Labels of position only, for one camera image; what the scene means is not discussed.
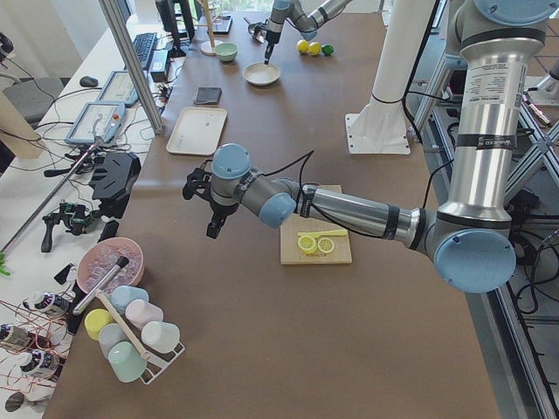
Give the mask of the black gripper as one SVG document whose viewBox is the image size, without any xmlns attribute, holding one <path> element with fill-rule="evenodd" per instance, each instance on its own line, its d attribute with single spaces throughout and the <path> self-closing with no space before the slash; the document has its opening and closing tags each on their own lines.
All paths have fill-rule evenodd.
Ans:
<svg viewBox="0 0 559 419">
<path fill-rule="evenodd" d="M 273 49 L 275 45 L 280 41 L 280 35 L 277 31 L 267 30 L 266 31 L 266 52 L 265 52 L 265 65 L 269 65 L 273 55 Z"/>
<path fill-rule="evenodd" d="M 218 238 L 226 218 L 238 210 L 238 204 L 223 205 L 217 202 L 211 202 L 210 208 L 213 214 L 206 229 L 206 236 L 209 238 Z"/>
</svg>

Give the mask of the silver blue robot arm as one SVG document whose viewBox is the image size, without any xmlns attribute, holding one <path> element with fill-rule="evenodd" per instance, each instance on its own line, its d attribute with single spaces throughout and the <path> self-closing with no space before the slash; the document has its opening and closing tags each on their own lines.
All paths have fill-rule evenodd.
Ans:
<svg viewBox="0 0 559 419">
<path fill-rule="evenodd" d="M 275 0 L 269 18 L 266 20 L 266 51 L 264 64 L 268 65 L 273 49 L 280 41 L 285 22 L 295 28 L 300 35 L 310 40 L 326 22 L 337 17 L 351 0 L 327 0 L 307 14 L 295 0 Z"/>
<path fill-rule="evenodd" d="M 239 206 L 270 227 L 293 213 L 321 218 L 425 254 L 449 285 L 469 293 L 504 285 L 516 266 L 505 209 L 507 176 L 528 63 L 545 44 L 555 1 L 455 1 L 446 54 L 466 65 L 459 131 L 446 199 L 435 210 L 403 209 L 314 184 L 273 178 L 235 143 L 217 149 L 204 197 L 217 237 Z"/>
</svg>

